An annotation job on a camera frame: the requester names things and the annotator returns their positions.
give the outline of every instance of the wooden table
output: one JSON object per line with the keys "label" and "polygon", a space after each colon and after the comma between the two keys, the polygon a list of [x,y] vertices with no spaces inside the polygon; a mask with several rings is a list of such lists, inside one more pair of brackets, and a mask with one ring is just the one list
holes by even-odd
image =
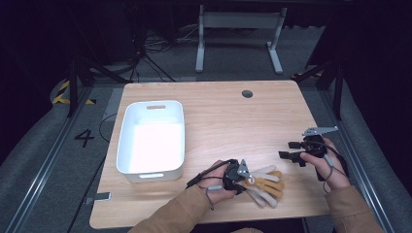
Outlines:
{"label": "wooden table", "polygon": [[[253,97],[242,96],[250,90]],[[182,103],[186,128],[184,174],[176,181],[130,183],[116,168],[122,119],[134,102],[177,100]],[[218,159],[244,158],[253,171],[275,164],[286,188],[276,209],[259,208],[246,194],[220,203],[201,222],[224,222],[283,217],[321,216],[329,213],[322,183],[312,165],[279,157],[288,142],[301,141],[302,132],[315,121],[295,82],[134,83],[120,101],[98,193],[111,192],[110,201],[94,202],[94,228],[133,226],[149,217],[185,189],[186,183]]]}

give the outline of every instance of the forearm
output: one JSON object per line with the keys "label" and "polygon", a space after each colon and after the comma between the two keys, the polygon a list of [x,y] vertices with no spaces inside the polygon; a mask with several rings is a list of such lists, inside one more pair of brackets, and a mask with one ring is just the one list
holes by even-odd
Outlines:
{"label": "forearm", "polygon": [[338,233],[384,232],[369,206],[353,186],[333,190],[326,195],[326,201]]}
{"label": "forearm", "polygon": [[190,232],[209,209],[210,202],[205,192],[194,185],[129,232]]}

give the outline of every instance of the glove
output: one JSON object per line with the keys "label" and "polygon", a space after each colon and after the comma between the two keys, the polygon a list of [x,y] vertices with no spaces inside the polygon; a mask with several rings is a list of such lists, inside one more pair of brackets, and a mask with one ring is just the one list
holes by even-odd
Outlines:
{"label": "glove", "polygon": [[251,173],[250,179],[242,182],[246,188],[246,192],[257,202],[261,207],[266,206],[266,202],[275,208],[277,200],[283,196],[282,190],[285,185],[280,181],[282,173],[276,171],[275,165],[270,165]]}

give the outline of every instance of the metal stand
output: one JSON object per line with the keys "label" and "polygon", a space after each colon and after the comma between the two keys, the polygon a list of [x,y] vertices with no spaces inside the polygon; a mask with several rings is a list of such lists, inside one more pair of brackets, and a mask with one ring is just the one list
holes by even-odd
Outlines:
{"label": "metal stand", "polygon": [[325,64],[319,65],[301,75],[294,74],[294,78],[292,80],[300,83],[321,71],[323,72],[321,78],[316,83],[316,88],[318,90],[327,90],[332,84],[333,80],[335,80],[333,111],[336,118],[338,120],[341,120],[342,118],[340,116],[340,106],[342,100],[343,80],[345,76],[345,62],[343,59],[339,61],[330,61]]}
{"label": "metal stand", "polygon": [[203,72],[205,41],[204,28],[260,28],[273,29],[274,36],[271,42],[267,42],[267,49],[272,59],[276,74],[282,74],[282,66],[276,52],[276,45],[281,34],[282,25],[286,17],[287,8],[282,8],[280,13],[221,13],[204,12],[203,5],[199,12],[199,46],[197,48],[197,58],[195,71]]}
{"label": "metal stand", "polygon": [[94,76],[89,71],[89,68],[94,68],[117,83],[133,83],[133,81],[125,80],[124,78],[91,60],[84,57],[76,57],[70,65],[70,110],[67,117],[71,117],[79,106],[77,79],[79,78],[83,86],[94,85]]}

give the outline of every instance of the painted number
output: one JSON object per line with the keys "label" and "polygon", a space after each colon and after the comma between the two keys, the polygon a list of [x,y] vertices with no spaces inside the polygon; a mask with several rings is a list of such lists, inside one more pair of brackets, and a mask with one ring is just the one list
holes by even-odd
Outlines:
{"label": "painted number", "polygon": [[91,140],[91,139],[94,139],[94,137],[90,137],[90,134],[91,134],[91,130],[87,129],[83,133],[76,136],[75,140],[85,140],[83,142],[83,148],[85,148],[86,145],[87,145],[87,141]]}

